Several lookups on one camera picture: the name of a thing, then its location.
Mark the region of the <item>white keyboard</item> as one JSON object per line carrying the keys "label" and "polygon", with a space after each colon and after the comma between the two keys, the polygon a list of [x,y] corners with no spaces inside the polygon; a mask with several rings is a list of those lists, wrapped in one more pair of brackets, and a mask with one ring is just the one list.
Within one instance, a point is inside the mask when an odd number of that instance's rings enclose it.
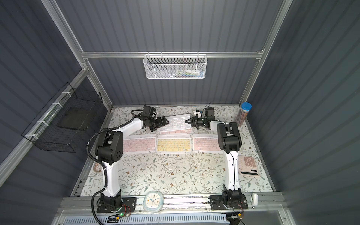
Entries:
{"label": "white keyboard", "polygon": [[185,123],[186,120],[190,119],[190,114],[167,116],[166,119],[169,121],[169,124],[158,128],[158,132],[179,131],[191,128],[190,124]]}

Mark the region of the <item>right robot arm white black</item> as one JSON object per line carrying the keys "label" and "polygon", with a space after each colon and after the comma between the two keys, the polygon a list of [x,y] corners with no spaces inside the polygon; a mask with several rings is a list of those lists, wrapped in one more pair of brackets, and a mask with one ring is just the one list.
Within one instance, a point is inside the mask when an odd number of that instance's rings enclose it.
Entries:
{"label": "right robot arm white black", "polygon": [[193,128],[207,128],[217,132],[219,148],[223,151],[226,163],[226,178],[221,205],[233,208],[242,202],[242,190],[239,183],[238,156],[242,146],[241,135],[236,122],[222,122],[215,119],[214,108],[205,108],[205,115],[185,120]]}

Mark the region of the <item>pink keyboard front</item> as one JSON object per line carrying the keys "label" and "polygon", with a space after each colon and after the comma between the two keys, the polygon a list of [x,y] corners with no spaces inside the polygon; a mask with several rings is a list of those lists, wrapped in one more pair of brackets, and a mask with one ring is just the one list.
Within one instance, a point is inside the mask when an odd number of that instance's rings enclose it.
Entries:
{"label": "pink keyboard front", "polygon": [[193,134],[192,128],[184,129],[184,130],[160,132],[160,135],[170,135],[170,136],[175,136],[175,135],[192,135],[192,134]]}

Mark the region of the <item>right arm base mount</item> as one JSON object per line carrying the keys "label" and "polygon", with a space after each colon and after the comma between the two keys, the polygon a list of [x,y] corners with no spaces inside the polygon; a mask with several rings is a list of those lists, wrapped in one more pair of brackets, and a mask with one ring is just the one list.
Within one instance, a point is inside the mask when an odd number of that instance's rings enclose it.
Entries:
{"label": "right arm base mount", "polygon": [[211,205],[213,211],[220,210],[240,210],[248,209],[248,202],[245,195],[242,195],[241,200],[229,201],[225,203],[222,195],[210,195],[208,203]]}

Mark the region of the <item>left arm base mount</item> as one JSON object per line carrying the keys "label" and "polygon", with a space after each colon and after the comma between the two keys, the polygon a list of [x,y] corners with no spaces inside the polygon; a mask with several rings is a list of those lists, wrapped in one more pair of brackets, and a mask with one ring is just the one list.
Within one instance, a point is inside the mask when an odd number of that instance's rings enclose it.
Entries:
{"label": "left arm base mount", "polygon": [[101,196],[97,201],[96,213],[133,213],[137,198],[135,197],[107,197]]}

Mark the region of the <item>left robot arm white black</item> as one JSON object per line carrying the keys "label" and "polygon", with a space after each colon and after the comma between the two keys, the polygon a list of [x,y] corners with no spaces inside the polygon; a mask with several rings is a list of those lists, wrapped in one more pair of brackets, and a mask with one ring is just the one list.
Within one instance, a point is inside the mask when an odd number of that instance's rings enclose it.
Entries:
{"label": "left robot arm white black", "polygon": [[156,109],[144,106],[143,109],[132,110],[132,118],[117,127],[104,128],[90,138],[97,139],[95,142],[95,156],[87,149],[90,159],[97,162],[103,168],[104,187],[94,195],[100,195],[99,204],[114,211],[122,206],[121,189],[118,179],[118,161],[123,156],[124,139],[134,132],[143,128],[149,128],[151,132],[169,125],[165,116],[158,117]]}

